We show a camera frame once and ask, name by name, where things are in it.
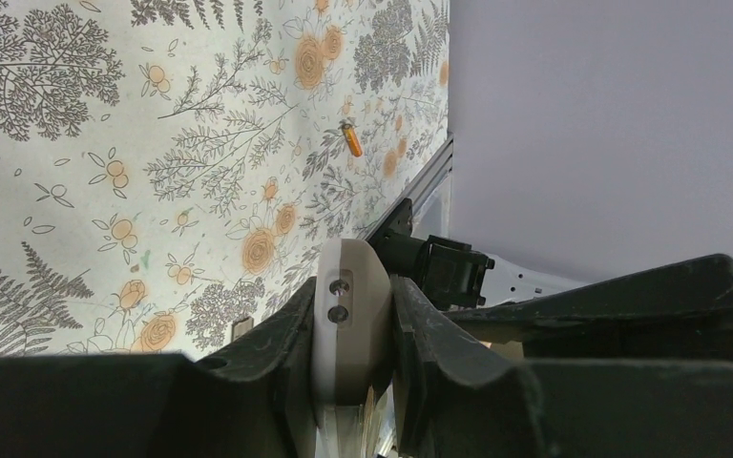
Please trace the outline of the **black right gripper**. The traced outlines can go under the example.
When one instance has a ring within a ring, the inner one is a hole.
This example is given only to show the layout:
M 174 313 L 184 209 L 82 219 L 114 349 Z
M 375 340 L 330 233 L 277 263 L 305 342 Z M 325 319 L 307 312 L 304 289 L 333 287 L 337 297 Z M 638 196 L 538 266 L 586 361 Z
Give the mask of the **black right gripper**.
M 528 357 L 733 363 L 733 258 L 707 255 L 445 316 L 523 328 Z

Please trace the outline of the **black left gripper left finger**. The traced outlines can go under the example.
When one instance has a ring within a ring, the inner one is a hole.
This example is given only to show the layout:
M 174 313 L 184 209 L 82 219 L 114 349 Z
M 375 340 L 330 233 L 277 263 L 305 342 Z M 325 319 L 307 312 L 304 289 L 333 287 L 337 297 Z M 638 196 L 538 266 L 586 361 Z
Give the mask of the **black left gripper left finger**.
M 0 358 L 0 457 L 311 457 L 316 282 L 229 345 Z

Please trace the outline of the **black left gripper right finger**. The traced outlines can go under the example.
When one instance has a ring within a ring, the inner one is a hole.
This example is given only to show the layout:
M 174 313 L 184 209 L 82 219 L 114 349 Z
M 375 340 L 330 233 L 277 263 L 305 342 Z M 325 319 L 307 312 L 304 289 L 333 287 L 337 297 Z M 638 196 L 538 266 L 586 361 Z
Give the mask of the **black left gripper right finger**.
M 404 457 L 733 457 L 733 363 L 511 361 L 391 288 Z

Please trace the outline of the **beige battery cover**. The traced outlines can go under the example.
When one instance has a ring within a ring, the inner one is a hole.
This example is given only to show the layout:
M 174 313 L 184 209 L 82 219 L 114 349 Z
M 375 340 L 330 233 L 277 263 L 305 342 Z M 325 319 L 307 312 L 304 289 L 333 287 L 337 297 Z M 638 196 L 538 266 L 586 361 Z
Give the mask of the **beige battery cover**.
M 250 330 L 253 329 L 254 325 L 255 321 L 252 317 L 246 317 L 232 323 L 231 341 L 234 342 L 235 340 L 248 333 Z

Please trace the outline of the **beige remote control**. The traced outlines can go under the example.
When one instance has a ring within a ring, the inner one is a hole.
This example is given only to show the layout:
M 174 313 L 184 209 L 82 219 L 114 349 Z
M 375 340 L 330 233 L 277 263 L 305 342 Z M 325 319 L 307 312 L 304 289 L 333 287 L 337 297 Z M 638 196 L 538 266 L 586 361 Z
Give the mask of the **beige remote control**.
M 373 248 L 330 239 L 313 298 L 310 389 L 319 457 L 373 457 L 391 380 L 391 285 Z

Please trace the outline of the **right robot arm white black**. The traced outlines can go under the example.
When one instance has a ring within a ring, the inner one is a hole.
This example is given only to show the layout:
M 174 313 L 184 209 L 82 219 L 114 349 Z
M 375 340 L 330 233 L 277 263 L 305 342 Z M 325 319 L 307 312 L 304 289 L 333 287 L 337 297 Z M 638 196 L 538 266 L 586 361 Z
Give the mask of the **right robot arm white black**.
M 733 362 L 733 258 L 683 260 L 607 281 L 561 286 L 503 266 L 468 243 L 412 234 L 400 200 L 370 231 L 386 270 L 480 341 L 529 358 Z

